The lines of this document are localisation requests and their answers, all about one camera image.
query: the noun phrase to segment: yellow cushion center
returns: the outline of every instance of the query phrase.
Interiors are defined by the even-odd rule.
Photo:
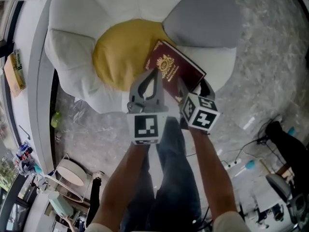
[[[99,38],[92,55],[99,78],[115,89],[129,91],[145,71],[147,56],[158,39],[175,46],[160,22],[135,19],[114,25]]]

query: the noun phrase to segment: jeans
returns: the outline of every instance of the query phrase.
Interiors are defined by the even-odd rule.
[[[202,227],[200,200],[186,158],[183,134],[175,118],[167,119],[156,149],[164,175],[161,188],[155,198],[147,155],[120,231],[197,231]]]

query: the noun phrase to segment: gray cushion petal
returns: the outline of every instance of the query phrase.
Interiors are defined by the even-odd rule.
[[[233,48],[242,30],[240,9],[235,0],[181,0],[163,27],[177,45]]]

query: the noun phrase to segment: forearm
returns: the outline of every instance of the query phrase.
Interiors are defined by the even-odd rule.
[[[71,231],[72,231],[72,232],[76,232],[76,231],[75,231],[75,228],[73,227],[73,225],[72,225],[71,223],[68,223],[68,224],[69,224],[69,227],[70,227]]]
[[[193,130],[192,136],[213,220],[224,212],[237,211],[231,180],[211,141],[199,130]]]
[[[137,184],[147,147],[131,144],[104,189],[100,207],[93,219],[118,231],[128,203]]]

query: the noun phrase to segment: white cushion petal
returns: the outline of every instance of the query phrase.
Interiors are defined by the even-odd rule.
[[[230,78],[236,59],[236,48],[199,48],[178,46],[194,63],[206,72],[205,79],[214,92]]]
[[[95,0],[52,0],[49,28],[98,39],[112,19]]]
[[[49,30],[45,51],[66,93],[87,101],[98,113],[121,111],[122,92],[104,85],[92,65],[95,43],[86,36]]]

